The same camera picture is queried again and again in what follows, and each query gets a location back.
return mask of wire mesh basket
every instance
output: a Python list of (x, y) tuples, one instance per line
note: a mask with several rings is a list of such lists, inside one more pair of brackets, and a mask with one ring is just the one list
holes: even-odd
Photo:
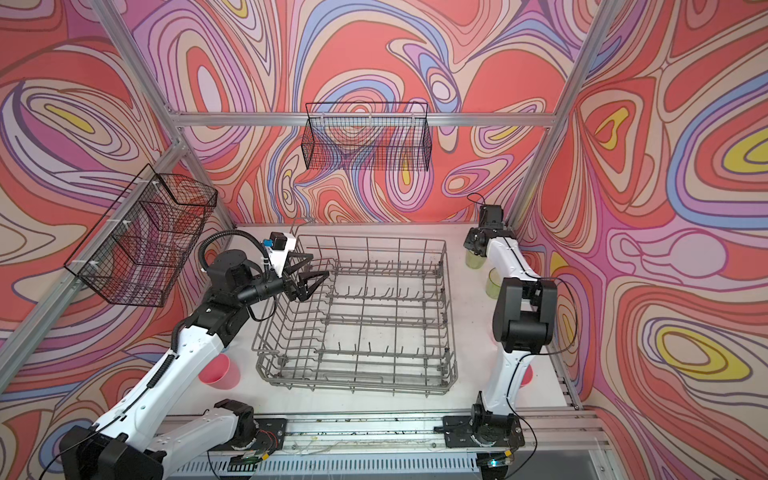
[(154, 174), (79, 277), (107, 302), (163, 306), (217, 202), (214, 188)]
[(429, 170), (432, 133), (423, 102), (306, 104), (307, 170)]
[(305, 271), (329, 278), (304, 303), (278, 296), (253, 341), (277, 386), (441, 395), (458, 368), (445, 241), (301, 235)]

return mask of pink cup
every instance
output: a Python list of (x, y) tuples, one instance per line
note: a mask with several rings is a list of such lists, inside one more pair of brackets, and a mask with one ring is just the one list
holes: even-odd
[(205, 366), (197, 378), (215, 389), (229, 390), (240, 382), (240, 370), (230, 357), (220, 353)]
[(520, 386), (526, 386), (527, 384), (531, 383), (531, 380), (533, 380), (533, 366), (528, 366), (528, 369), (525, 370), (525, 375), (523, 375), (523, 382), (520, 384)]

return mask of gray wire dish rack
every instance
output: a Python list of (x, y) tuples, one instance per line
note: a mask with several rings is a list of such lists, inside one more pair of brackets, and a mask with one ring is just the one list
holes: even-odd
[(314, 255), (304, 271), (330, 276), (304, 303), (275, 300), (252, 347), (262, 379), (288, 388), (448, 392), (458, 368), (444, 240), (301, 235), (296, 251)]
[(306, 169), (427, 171), (428, 112), (424, 101), (308, 103), (301, 140)]

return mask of black wire basket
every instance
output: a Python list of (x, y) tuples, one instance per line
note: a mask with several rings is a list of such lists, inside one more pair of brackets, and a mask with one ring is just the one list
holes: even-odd
[(432, 133), (423, 102), (306, 104), (307, 170), (429, 170)]
[(83, 267), (65, 267), (109, 303), (163, 306), (216, 202), (206, 184), (156, 173)]

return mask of plastic cup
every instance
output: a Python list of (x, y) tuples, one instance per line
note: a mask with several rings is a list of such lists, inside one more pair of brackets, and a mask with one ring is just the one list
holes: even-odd
[(502, 276), (496, 269), (491, 269), (488, 273), (488, 279), (485, 281), (485, 294), (496, 300), (498, 294), (502, 291)]
[(477, 270), (483, 266), (483, 263), (485, 263), (485, 257), (480, 257), (479, 255), (475, 255), (471, 251), (467, 250), (467, 253), (464, 256), (464, 263), (466, 263), (469, 268)]
[(240, 370), (230, 357), (220, 353), (205, 366), (197, 378), (215, 389), (229, 390), (240, 383)]
[(531, 380), (533, 380), (533, 366), (529, 365), (528, 369), (525, 370), (525, 375), (523, 375), (523, 382), (520, 384), (520, 386), (526, 386), (527, 384), (531, 383)]

